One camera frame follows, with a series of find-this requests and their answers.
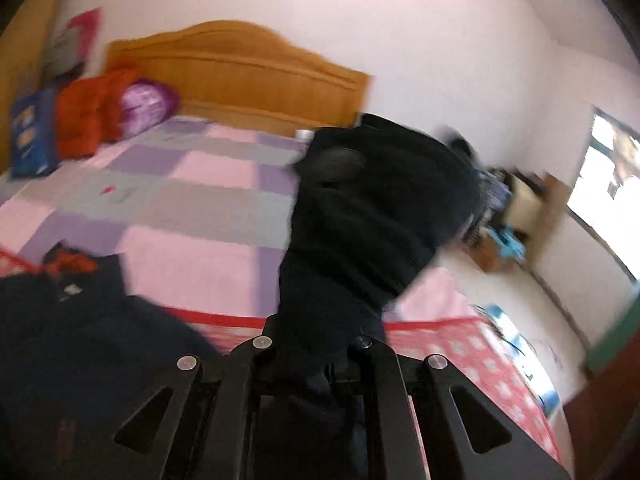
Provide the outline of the dark navy jacket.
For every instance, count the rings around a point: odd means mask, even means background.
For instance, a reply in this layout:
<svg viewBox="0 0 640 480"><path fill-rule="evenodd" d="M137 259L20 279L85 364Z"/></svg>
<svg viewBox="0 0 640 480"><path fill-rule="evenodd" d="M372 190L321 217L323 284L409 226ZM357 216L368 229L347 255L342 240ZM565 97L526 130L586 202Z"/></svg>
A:
<svg viewBox="0 0 640 480"><path fill-rule="evenodd" d="M294 162L290 240L270 320L273 400L255 434L261 479L363 479L363 408L326 369L457 238L480 206L466 143L367 115L323 128ZM183 356L219 351L160 306L126 292L115 255L78 271L1 282L1 474L42 479L71 460Z"/></svg>

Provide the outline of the pile of colourful clothes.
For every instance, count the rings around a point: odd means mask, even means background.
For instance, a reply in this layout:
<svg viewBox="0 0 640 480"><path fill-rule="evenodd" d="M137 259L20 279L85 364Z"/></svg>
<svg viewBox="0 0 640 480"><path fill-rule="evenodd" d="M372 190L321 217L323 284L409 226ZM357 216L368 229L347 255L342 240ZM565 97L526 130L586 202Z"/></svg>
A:
<svg viewBox="0 0 640 480"><path fill-rule="evenodd" d="M463 235L466 246L474 248L480 244L480 240L489 230L501 229L504 213L512 200L508 177L502 170L485 168L478 160L474 148L457 130L450 130L446 134L445 144L451 151L467 160L477 173L480 208Z"/></svg>

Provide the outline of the pink grey hanging clothes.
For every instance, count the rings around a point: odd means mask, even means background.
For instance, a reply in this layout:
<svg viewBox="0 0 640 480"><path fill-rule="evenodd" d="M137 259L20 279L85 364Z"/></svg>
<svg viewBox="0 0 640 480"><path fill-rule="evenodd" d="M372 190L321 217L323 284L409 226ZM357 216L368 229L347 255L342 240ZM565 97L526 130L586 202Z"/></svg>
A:
<svg viewBox="0 0 640 480"><path fill-rule="evenodd" d="M101 22L101 8L94 8L71 18L44 51L44 78L80 77L96 42Z"/></svg>

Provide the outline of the light blue cloth item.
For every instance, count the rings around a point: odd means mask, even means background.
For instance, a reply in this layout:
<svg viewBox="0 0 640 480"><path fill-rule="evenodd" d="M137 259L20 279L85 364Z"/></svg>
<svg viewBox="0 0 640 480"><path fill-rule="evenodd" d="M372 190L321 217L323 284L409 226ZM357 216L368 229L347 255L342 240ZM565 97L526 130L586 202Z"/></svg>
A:
<svg viewBox="0 0 640 480"><path fill-rule="evenodd" d="M514 259L518 262L525 260L525 246L515 236L514 229L510 226L506 226L500 231L490 230L488 236L497 244L500 258Z"/></svg>

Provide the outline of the cardboard box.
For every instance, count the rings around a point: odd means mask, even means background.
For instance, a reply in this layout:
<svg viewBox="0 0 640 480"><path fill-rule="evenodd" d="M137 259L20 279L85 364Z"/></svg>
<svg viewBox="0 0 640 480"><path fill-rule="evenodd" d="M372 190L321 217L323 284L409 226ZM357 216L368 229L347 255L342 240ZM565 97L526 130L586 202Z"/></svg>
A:
<svg viewBox="0 0 640 480"><path fill-rule="evenodd" d="M524 244L522 266L534 270L560 226L570 197L570 187L546 172L541 178L513 175L511 203L504 222Z"/></svg>

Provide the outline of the purple pink checkered bedspread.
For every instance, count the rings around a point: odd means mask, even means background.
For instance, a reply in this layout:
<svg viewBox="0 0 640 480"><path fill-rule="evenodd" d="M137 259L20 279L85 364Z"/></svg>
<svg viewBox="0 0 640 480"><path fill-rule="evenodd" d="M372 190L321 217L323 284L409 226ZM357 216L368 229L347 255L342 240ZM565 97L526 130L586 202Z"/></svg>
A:
<svg viewBox="0 0 640 480"><path fill-rule="evenodd" d="M178 118L71 162L3 203L1 281L78 271L84 253L115 255L128 294L160 306L226 356L277 312L298 188L293 165L316 132L302 142ZM406 358L441 354L560 463L539 403L488 324L476 314L447 313L452 288L434 267L442 248L384 309L384 337L366 337ZM349 359L354 342L326 378L363 408ZM268 363L255 434L274 397L273 355L272 340L261 354ZM364 427L364 408L362 420Z"/></svg>

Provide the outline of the window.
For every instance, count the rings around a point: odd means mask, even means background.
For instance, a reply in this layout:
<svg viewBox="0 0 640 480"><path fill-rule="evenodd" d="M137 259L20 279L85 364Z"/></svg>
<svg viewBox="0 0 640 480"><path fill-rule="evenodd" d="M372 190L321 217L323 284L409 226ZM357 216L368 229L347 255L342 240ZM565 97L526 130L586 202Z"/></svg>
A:
<svg viewBox="0 0 640 480"><path fill-rule="evenodd" d="M639 133L600 108L567 201L572 218L639 278Z"/></svg>

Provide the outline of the blue paper shopping bag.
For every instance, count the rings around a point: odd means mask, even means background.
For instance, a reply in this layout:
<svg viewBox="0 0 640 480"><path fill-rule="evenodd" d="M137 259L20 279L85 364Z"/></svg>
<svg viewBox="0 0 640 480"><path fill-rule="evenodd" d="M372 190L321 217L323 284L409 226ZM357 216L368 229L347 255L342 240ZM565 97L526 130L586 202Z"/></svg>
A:
<svg viewBox="0 0 640 480"><path fill-rule="evenodd" d="M11 107L10 174L13 180L47 177L58 169L55 88L16 100Z"/></svg>

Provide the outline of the purple patterned pillow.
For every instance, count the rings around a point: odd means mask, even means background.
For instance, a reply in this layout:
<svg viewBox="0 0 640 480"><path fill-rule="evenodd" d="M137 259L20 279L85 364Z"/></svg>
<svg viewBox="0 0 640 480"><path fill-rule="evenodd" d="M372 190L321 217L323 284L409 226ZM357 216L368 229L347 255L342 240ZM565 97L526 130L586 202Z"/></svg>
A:
<svg viewBox="0 0 640 480"><path fill-rule="evenodd" d="M166 122L175 115L179 103L178 94L167 84L149 79L130 84L120 99L122 136L132 138Z"/></svg>

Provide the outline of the orange red padded coat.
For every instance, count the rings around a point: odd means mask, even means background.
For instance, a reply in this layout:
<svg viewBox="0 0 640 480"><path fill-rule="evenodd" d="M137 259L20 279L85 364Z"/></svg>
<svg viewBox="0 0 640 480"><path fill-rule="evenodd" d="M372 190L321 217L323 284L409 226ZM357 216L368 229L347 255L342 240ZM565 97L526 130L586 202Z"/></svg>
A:
<svg viewBox="0 0 640 480"><path fill-rule="evenodd" d="M93 77L73 81L55 102L55 141L60 159L80 159L96 154L103 143L122 137L122 103L125 91L142 78L135 67L116 67Z"/></svg>

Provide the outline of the wooden headboard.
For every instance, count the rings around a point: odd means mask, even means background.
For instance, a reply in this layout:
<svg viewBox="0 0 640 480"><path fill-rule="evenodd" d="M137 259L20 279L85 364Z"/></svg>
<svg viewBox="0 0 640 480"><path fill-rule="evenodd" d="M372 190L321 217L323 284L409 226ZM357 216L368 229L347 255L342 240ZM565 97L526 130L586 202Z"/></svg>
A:
<svg viewBox="0 0 640 480"><path fill-rule="evenodd" d="M288 138L299 129L355 125L370 82L363 72L243 21L111 42L104 70L126 65L174 90L180 114Z"/></svg>

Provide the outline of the wooden wardrobe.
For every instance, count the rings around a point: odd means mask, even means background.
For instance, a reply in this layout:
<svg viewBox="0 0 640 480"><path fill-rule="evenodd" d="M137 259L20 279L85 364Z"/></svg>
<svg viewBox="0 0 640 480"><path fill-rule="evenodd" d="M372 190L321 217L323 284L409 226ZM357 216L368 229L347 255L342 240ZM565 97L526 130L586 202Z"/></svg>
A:
<svg viewBox="0 0 640 480"><path fill-rule="evenodd" d="M39 87L61 1L23 0L1 33L1 171L10 166L11 105Z"/></svg>

